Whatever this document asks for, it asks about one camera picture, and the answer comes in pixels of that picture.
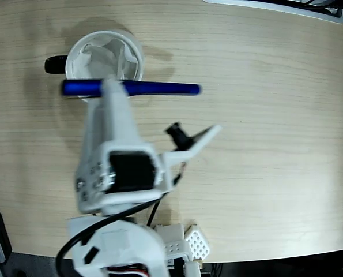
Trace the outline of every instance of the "perforated white plate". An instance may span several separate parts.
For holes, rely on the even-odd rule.
[[[192,225],[184,237],[192,250],[193,260],[207,258],[210,254],[210,245],[198,225]]]

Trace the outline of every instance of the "wood grain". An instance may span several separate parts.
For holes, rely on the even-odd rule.
[[[113,28],[143,43],[145,80],[203,86],[132,99],[148,141],[172,149],[175,121],[224,128],[156,222],[198,223],[210,262],[343,249],[343,25],[200,0],[0,0],[0,209],[15,252],[55,256],[79,215],[85,103],[59,96],[44,60]]]

